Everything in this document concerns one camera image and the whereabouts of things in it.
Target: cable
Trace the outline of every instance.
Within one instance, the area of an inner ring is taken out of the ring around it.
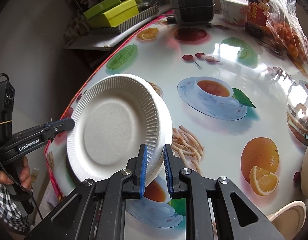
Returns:
[[[9,81],[8,75],[6,75],[5,73],[1,73],[1,74],[0,74],[0,78],[1,78],[2,76],[6,77],[7,80]],[[14,183],[15,183],[17,186],[19,186],[23,191],[25,191],[26,193],[28,193],[28,194],[30,195],[30,197],[31,197],[31,199],[33,200],[34,205],[35,205],[35,207],[36,207],[36,209],[37,209],[37,212],[38,212],[38,214],[39,214],[39,217],[41,218],[41,220],[43,220],[43,216],[41,215],[41,212],[40,212],[40,210],[39,210],[39,208],[38,208],[38,205],[37,205],[37,203],[36,203],[36,200],[35,200],[33,194],[32,194],[27,188],[24,188],[24,187],[23,187],[22,185],[20,185],[17,181],[15,181],[14,178],[13,178],[12,176],[10,176],[10,175],[6,172],[4,166],[3,166],[2,163],[1,163],[1,160],[0,160],[0,167],[1,167],[1,169],[3,170],[3,172],[5,172],[5,174],[7,175],[7,177],[8,177],[12,182],[14,182]]]

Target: glass jar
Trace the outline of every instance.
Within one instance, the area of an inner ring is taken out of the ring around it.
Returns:
[[[247,0],[247,20],[245,30],[252,36],[261,38],[264,35],[267,14],[270,8],[269,0]]]

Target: yellow-green box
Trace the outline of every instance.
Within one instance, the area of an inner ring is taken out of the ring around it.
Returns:
[[[136,1],[127,0],[100,15],[88,19],[87,21],[93,29],[116,27],[137,14],[138,9]]]
[[[120,3],[121,3],[121,0],[105,0],[105,1],[100,2],[99,4],[96,4],[92,8],[88,9],[86,12],[84,12],[84,15],[86,19],[89,19],[97,14],[101,14],[105,11],[108,11],[114,8]]]

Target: plastic bag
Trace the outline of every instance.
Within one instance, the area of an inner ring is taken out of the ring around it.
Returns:
[[[296,0],[270,0],[273,12],[268,13],[264,36],[292,59],[307,61],[308,40],[296,17]]]

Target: paper plate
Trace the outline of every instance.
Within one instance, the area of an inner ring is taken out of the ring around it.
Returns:
[[[126,167],[147,145],[146,185],[163,165],[165,143],[172,142],[172,120],[164,101],[142,78],[130,74],[106,77],[80,99],[67,136],[67,154],[83,181],[109,178]]]

